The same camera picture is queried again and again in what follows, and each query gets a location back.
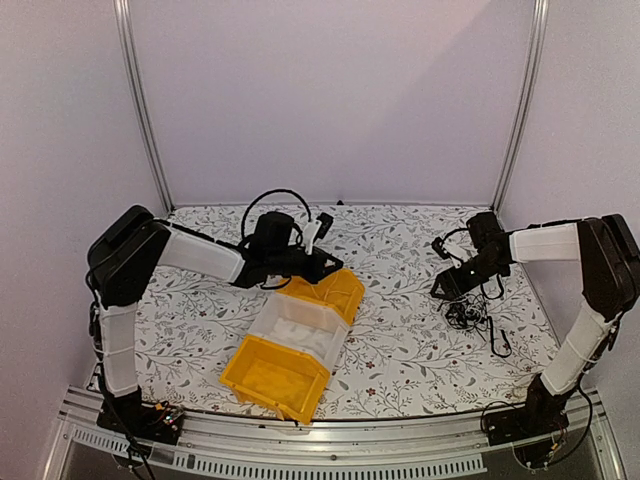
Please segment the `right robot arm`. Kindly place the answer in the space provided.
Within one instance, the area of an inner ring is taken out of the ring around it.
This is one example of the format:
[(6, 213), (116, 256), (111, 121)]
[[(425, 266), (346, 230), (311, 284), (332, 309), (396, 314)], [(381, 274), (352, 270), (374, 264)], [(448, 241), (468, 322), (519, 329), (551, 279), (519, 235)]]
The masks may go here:
[(544, 289), (554, 300), (576, 304), (557, 354), (533, 377), (522, 406), (486, 413), (481, 421), (496, 443), (567, 428), (568, 400), (614, 344), (621, 319), (639, 299), (639, 247), (631, 230), (622, 215), (609, 214), (506, 231), (492, 212), (474, 215), (463, 230), (475, 249), (472, 256), (447, 245), (445, 236), (432, 243), (441, 258), (453, 262), (435, 277), (430, 294), (438, 300), (459, 300), (508, 276), (514, 265), (571, 265), (567, 275), (550, 270)]

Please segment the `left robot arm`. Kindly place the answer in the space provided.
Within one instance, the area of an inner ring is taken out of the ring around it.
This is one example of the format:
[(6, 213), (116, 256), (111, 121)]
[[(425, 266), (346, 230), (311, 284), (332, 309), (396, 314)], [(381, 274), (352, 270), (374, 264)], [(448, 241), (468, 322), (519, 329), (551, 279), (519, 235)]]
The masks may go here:
[(89, 335), (97, 357), (97, 381), (103, 399), (100, 416), (108, 427), (128, 434), (146, 429), (174, 430), (175, 408), (163, 403), (159, 413), (145, 405), (136, 371), (135, 329), (139, 305), (162, 270), (211, 278), (236, 289), (266, 288), (277, 277), (317, 284), (343, 265), (319, 246), (333, 224), (328, 213), (310, 206), (300, 223), (271, 210), (259, 215), (254, 229), (240, 220), (240, 238), (232, 243), (169, 219), (141, 205), (118, 218), (89, 248), (85, 285), (92, 295)]

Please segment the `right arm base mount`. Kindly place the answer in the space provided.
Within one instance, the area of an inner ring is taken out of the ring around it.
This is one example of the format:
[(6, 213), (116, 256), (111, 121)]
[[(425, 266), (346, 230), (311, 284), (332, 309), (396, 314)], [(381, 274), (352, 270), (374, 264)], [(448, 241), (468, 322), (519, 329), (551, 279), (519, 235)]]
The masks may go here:
[(564, 446), (569, 420), (564, 411), (530, 415), (525, 406), (491, 402), (481, 413), (480, 428), (490, 446), (510, 444), (516, 461), (528, 470), (545, 469)]

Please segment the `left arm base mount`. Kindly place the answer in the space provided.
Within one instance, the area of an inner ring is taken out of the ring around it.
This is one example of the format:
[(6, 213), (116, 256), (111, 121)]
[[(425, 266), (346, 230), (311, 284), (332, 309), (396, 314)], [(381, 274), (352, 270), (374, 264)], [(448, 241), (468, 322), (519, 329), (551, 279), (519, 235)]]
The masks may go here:
[(97, 419), (97, 425), (103, 429), (168, 445), (178, 443), (183, 422), (184, 410), (179, 407), (151, 406), (124, 399), (104, 400)]

